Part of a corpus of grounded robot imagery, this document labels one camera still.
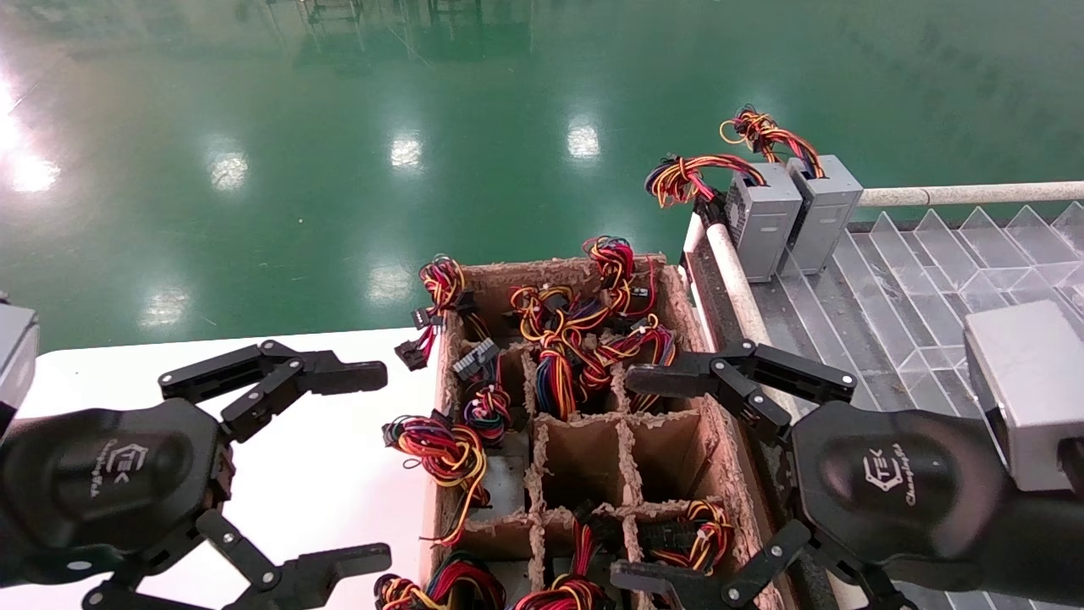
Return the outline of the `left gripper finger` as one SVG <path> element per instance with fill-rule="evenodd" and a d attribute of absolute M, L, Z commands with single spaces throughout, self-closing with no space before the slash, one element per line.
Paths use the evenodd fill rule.
<path fill-rule="evenodd" d="M 387 382 L 382 362 L 344 363 L 330 350 L 298 352 L 271 340 L 168 371 L 159 379 L 163 398 L 182 398 L 192 404 L 244 391 L 221 412 L 222 432 L 237 443 L 249 441 L 308 393 L 332 397 L 376 391 Z"/>
<path fill-rule="evenodd" d="M 225 609 L 318 609 L 341 580 L 380 573 L 392 563 L 384 543 L 333 551 L 304 553 L 283 564 L 272 564 L 251 541 L 241 535 L 222 512 L 201 514 L 195 530 L 248 580 L 249 586 Z M 139 593 L 143 568 L 124 568 L 90 590 L 83 609 L 196 609 L 197 606 Z"/>

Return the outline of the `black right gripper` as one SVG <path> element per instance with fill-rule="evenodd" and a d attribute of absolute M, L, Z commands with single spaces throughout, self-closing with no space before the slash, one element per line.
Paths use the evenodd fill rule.
<path fill-rule="evenodd" d="M 670 364 L 635 364 L 625 386 L 643 395 L 715 399 L 763 443 L 791 445 L 806 523 L 783 525 L 727 583 L 691 568 L 619 561 L 616 587 L 662 595 L 678 609 L 754 609 L 775 577 L 814 551 L 854 580 L 867 609 L 909 609 L 889 576 L 981 586 L 978 555 L 1014 486 L 983 421 L 855 408 L 853 375 L 748 339 L 721 352 L 682 352 Z M 798 421 L 767 387 L 817 408 Z"/>

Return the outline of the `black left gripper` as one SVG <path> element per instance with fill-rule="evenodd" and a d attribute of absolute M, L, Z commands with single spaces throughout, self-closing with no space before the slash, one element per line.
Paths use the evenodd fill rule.
<path fill-rule="evenodd" d="M 231 496 L 232 447 L 183 399 L 14 421 L 3 439 L 3 586 L 165 572 Z"/>

